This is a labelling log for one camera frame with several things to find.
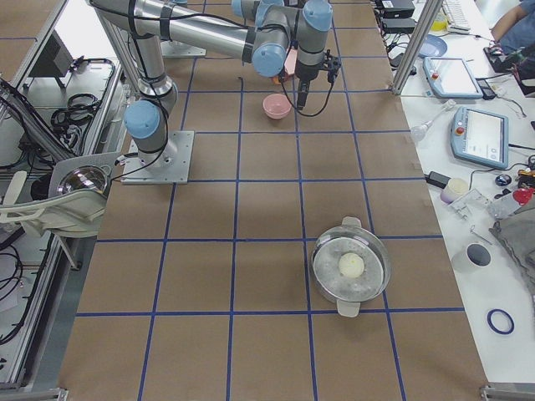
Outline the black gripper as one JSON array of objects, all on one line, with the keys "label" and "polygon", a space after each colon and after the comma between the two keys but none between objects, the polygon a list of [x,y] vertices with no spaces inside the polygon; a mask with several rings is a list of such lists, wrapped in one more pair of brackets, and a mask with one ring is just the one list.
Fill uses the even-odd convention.
[{"label": "black gripper", "polygon": [[339,73],[339,58],[332,55],[329,49],[317,53],[299,49],[294,72],[300,79],[297,109],[304,109],[306,106],[310,82],[318,77],[320,71],[326,71],[328,83],[333,84]]}]

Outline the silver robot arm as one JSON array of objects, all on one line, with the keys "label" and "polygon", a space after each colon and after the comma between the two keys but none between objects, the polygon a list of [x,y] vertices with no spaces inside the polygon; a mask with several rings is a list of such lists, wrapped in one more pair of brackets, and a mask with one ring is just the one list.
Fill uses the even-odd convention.
[{"label": "silver robot arm", "polygon": [[124,116],[132,151],[125,182],[164,184],[232,180],[239,172],[242,112],[267,125],[259,100],[295,57],[294,84],[282,84],[296,127],[345,131],[330,89],[319,101],[310,87],[336,79],[329,51],[333,10],[326,1],[289,7],[283,1],[235,1],[238,21],[189,1],[95,1],[92,4],[122,63],[135,68],[140,97]]}]

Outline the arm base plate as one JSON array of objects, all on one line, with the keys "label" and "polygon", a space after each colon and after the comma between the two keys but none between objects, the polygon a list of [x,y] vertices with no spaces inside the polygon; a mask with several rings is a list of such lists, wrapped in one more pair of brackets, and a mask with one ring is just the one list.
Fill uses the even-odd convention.
[{"label": "arm base plate", "polygon": [[126,185],[186,184],[195,133],[171,131],[162,155],[141,153],[125,159],[120,181]]},{"label": "arm base plate", "polygon": [[162,41],[160,43],[164,58],[204,58],[206,50],[177,41]]}]

